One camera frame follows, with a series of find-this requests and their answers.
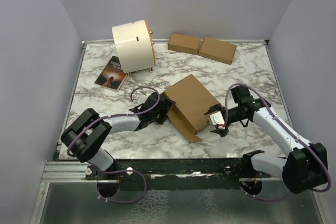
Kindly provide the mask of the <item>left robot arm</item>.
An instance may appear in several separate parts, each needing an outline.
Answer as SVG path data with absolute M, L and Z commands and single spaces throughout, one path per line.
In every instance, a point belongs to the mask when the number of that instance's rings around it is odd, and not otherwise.
M 142 104 L 126 113 L 99 114 L 88 108 L 62 133 L 60 139 L 78 161 L 87 162 L 98 169 L 99 175 L 110 179 L 115 175 L 115 159 L 101 146 L 108 135 L 135 132 L 152 123 L 163 124 L 174 101 L 153 92 Z

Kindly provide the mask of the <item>brown cardboard box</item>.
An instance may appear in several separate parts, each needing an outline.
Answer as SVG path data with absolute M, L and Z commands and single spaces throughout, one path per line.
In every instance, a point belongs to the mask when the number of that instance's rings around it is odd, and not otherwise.
M 192 74 L 163 91 L 163 96 L 175 102 L 167 115 L 179 133 L 189 142 L 201 142 L 197 134 L 209 126 L 205 113 L 218 100 Z

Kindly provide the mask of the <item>dark paperback book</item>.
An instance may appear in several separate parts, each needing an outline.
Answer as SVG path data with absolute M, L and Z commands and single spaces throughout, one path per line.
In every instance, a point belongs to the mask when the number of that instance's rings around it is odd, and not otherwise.
M 127 74 L 123 72 L 119 58 L 112 56 L 98 75 L 95 84 L 118 92 L 126 78 Z

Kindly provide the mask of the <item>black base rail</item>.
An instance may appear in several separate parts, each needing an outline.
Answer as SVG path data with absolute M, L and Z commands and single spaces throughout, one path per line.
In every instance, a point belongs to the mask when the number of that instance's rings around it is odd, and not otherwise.
M 253 182 L 242 158 L 118 159 L 114 170 L 131 167 L 146 179 L 147 190 L 240 189 Z

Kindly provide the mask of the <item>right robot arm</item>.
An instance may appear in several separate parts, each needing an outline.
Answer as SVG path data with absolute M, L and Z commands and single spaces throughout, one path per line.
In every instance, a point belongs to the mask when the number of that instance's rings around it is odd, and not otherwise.
M 231 94 L 236 107 L 215 104 L 206 115 L 214 126 L 214 133 L 224 137 L 229 126 L 240 122 L 247 127 L 250 122 L 264 130 L 282 150 L 284 157 L 275 157 L 257 150 L 242 157 L 241 171 L 246 177 L 254 177 L 259 172 L 281 179 L 288 190 L 299 194 L 306 190 L 324 193 L 331 188 L 332 179 L 328 171 L 327 150 L 321 143 L 309 140 L 291 128 L 256 90 L 246 84 L 232 84 L 227 94 Z

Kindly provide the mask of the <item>cream cylindrical container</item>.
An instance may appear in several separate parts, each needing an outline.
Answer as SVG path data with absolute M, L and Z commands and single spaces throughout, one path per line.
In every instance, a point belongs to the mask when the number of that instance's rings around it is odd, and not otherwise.
M 111 31 L 124 73 L 153 70 L 156 65 L 154 42 L 145 20 L 113 26 Z

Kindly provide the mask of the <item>aluminium table frame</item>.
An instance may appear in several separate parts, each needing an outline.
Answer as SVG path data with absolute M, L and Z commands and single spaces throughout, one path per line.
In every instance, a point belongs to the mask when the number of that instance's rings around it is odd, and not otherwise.
M 215 97 L 223 100 L 231 81 L 249 82 L 261 78 L 267 85 L 266 97 L 276 112 L 290 121 L 282 99 L 276 75 L 263 40 L 236 42 L 237 51 L 232 65 L 216 63 L 199 56 L 169 51 L 166 40 L 154 45 L 157 65 L 153 72 L 134 73 L 119 92 L 94 85 L 94 79 L 116 49 L 110 41 L 84 43 L 79 67 L 72 85 L 64 125 L 69 124 L 80 110 L 92 106 L 105 108 L 103 98 L 116 101 L 115 112 L 130 105 L 129 94 L 138 84 L 160 90 L 193 74 Z M 130 138 L 120 134 L 106 148 L 121 158 L 205 158 L 240 157 L 245 152 L 262 147 L 273 154 L 280 152 L 264 134 L 253 126 L 227 140 L 208 130 L 201 132 L 202 142 L 189 144 L 166 122 L 163 129 L 152 126 L 153 135 L 138 134 Z M 308 192 L 280 202 L 261 202 L 233 189 L 151 190 L 134 204 L 107 203 L 99 199 L 94 182 L 84 179 L 83 164 L 67 157 L 65 148 L 57 146 L 55 159 L 45 165 L 39 195 L 31 223 L 332 223 L 332 216 L 323 195 Z

